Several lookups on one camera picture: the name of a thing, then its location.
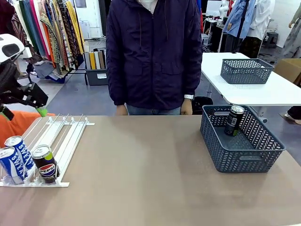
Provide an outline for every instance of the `soda can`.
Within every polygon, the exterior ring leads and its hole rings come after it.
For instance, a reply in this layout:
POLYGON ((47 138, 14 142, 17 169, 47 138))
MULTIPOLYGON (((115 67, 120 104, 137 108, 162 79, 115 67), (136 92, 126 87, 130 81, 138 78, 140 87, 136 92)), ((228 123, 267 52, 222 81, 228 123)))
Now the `soda can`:
POLYGON ((230 109, 229 116, 225 127, 225 134, 228 136, 236 136, 239 130, 239 124, 243 118, 245 109, 238 105, 233 105, 230 109))
POLYGON ((34 162, 32 160, 30 151, 27 149, 26 144, 24 143, 21 136, 14 136, 8 138, 4 145, 6 147, 14 147, 16 151, 18 152, 19 156, 21 157, 21 160, 23 164, 26 164, 26 168, 30 170, 34 166, 34 162))
POLYGON ((39 145, 32 150, 32 158, 45 184, 55 183, 55 179, 60 176, 60 170, 54 159, 52 151, 47 145, 39 145))
POLYGON ((27 177, 24 164, 14 147, 0 149, 0 163, 16 185, 22 184, 27 177))

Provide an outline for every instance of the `wristwatch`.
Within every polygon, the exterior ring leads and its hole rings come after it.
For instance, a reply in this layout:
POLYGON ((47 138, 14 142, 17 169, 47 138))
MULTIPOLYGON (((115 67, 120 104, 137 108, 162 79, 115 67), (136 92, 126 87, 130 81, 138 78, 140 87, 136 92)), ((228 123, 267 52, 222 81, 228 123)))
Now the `wristwatch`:
POLYGON ((185 99, 189 99, 189 100, 193 100, 194 95, 188 95, 188 94, 186 94, 186 95, 184 95, 184 98, 185 99))

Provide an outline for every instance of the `white rack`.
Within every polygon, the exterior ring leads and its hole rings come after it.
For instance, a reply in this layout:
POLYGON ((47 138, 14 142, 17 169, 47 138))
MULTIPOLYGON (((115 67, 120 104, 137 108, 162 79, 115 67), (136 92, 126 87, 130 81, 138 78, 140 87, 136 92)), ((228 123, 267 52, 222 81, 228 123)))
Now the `white rack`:
MULTIPOLYGON (((32 131, 36 128, 36 126, 40 123, 41 119, 37 122, 37 124, 31 129, 31 131, 27 134, 32 133, 32 131)), ((58 151, 56 155, 54 155, 55 160, 58 164, 58 168, 60 170, 60 175, 55 180, 55 184, 46 185, 44 184, 43 178, 39 175, 36 175, 36 166, 34 165, 31 170, 27 171, 28 176, 24 180, 24 184, 14 185, 12 183, 12 179, 9 176, 2 176, 3 168, 1 169, 1 182, 0 186, 9 186, 9 187, 68 187, 69 182, 62 182, 64 174, 69 166, 70 160, 74 154, 74 151, 77 147, 77 144, 81 138, 82 133, 86 126, 94 126, 95 123, 90 123, 88 118, 85 115, 81 115, 78 121, 75 121, 74 117, 67 115, 62 116, 58 115, 53 119, 49 117, 48 121, 45 123, 43 128, 39 131, 36 137, 32 140, 32 142, 27 146, 30 147, 33 142, 37 139, 37 137, 42 133, 39 137, 38 141, 31 148, 32 150, 39 145, 48 145, 49 147, 53 144, 53 142, 57 139, 61 130, 65 126, 63 134, 61 135, 57 145, 52 149, 54 152, 57 148, 58 151)))

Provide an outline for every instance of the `blue and white can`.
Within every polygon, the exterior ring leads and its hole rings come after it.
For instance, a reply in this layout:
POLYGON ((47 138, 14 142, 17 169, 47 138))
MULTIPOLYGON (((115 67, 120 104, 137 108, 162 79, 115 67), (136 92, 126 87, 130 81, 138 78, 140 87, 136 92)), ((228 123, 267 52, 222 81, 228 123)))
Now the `blue and white can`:
POLYGON ((4 145, 6 147, 14 147, 16 149, 19 156, 21 157, 23 164, 26 165, 26 168, 28 170, 30 170, 34 166, 34 162, 30 154, 30 151, 27 149, 27 146, 24 143, 21 136, 14 136, 8 138, 5 141, 4 145))
POLYGON ((27 171, 14 147, 0 149, 0 163, 16 185, 24 182, 24 179, 27 177, 27 171))

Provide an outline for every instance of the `can lid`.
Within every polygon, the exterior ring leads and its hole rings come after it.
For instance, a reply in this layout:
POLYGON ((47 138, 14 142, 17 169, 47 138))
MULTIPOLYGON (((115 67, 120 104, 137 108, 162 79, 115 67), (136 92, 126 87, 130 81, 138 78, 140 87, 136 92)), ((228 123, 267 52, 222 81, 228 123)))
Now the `can lid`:
POLYGON ((13 137, 8 138, 5 141, 4 145, 5 146, 15 146, 15 145, 19 144, 21 141, 22 141, 21 136, 13 136, 13 137))
POLYGON ((245 109, 238 105, 233 105, 231 107, 231 110, 234 111, 236 114, 243 114, 245 112, 245 109))
POLYGON ((49 151, 50 147, 48 145, 39 145, 32 150, 32 157, 35 159, 42 158, 49 151))
POLYGON ((14 147, 4 147, 4 148, 0 149, 0 159, 11 156, 14 152, 15 152, 14 147))

